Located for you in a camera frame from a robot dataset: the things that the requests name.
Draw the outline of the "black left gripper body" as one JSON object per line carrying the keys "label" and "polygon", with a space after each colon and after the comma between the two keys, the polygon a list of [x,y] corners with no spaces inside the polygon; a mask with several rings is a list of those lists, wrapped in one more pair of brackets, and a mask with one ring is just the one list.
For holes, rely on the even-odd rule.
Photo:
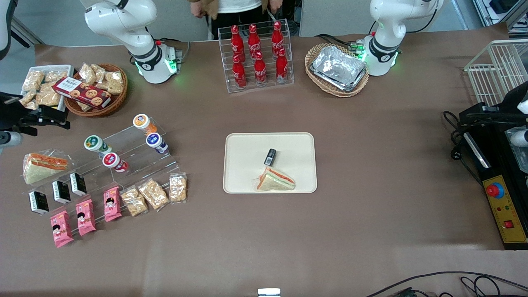
{"label": "black left gripper body", "polygon": [[513,123],[527,122],[528,81],[509,91],[500,103],[500,116]]}

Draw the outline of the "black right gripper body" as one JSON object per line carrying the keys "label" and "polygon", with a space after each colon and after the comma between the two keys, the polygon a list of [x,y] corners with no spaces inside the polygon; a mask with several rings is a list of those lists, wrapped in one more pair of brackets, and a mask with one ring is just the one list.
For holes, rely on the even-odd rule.
{"label": "black right gripper body", "polygon": [[38,117],[35,110],[25,108],[19,94],[0,94],[0,129],[12,130],[13,127],[36,125]]}

